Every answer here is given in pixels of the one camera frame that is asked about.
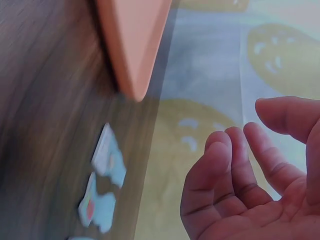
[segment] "light blue sticker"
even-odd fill
[[[101,233],[106,233],[112,226],[116,198],[112,192],[98,195],[96,182],[96,174],[93,172],[79,205],[78,213],[83,226],[89,227],[92,221],[99,227]]]
[[[110,177],[114,184],[122,188],[127,170],[115,134],[109,124],[106,124],[102,130],[91,163],[97,174]]]

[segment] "palm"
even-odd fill
[[[320,102],[290,97],[263,102],[257,106],[257,112],[267,127],[278,133],[290,133],[307,144],[307,175],[288,164],[255,123],[249,123],[244,133],[236,127],[212,133],[204,155],[188,173],[183,189],[181,217],[192,240],[319,238]],[[296,109],[297,104],[302,112],[291,113],[290,108]],[[311,107],[317,108],[318,113],[312,111],[310,119],[301,125],[299,117],[305,118],[304,111],[310,112]],[[278,115],[273,118],[266,115],[270,110]],[[273,201],[257,185],[246,139],[281,200]]]

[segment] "red spot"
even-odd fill
[[[89,200],[88,207],[86,208],[86,215],[88,219],[92,219],[94,215],[94,210],[95,210],[95,204]]]

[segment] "finger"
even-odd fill
[[[229,148],[214,142],[186,176],[180,214],[191,239],[198,239],[210,225],[221,219],[213,205],[214,188],[228,168]]]
[[[243,131],[266,180],[281,196],[291,183],[306,177],[304,172],[286,161],[258,124],[248,123]]]
[[[229,148],[230,153],[232,153],[231,139],[225,132],[216,131],[212,133],[205,143],[205,150],[214,142],[224,143]],[[248,210],[244,203],[235,196],[231,176],[231,158],[227,172],[219,179],[214,187],[213,204],[222,218],[239,215]]]
[[[238,127],[231,127],[225,132],[232,142],[231,175],[235,195],[248,209],[272,201],[270,195],[258,186],[243,131]]]
[[[306,144],[320,118],[320,101],[294,96],[258,99],[256,112],[269,129]]]
[[[310,205],[319,204],[320,101],[298,97],[262,99],[256,102],[256,111],[271,130],[290,134],[306,144],[306,198]]]

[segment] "fabric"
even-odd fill
[[[174,30],[135,240],[188,239],[179,216],[182,188],[211,132],[262,125],[258,98],[320,99],[319,12],[318,0],[182,0],[176,18],[169,15]],[[305,171],[305,146],[264,129]],[[252,154],[250,160],[259,185],[279,199]]]

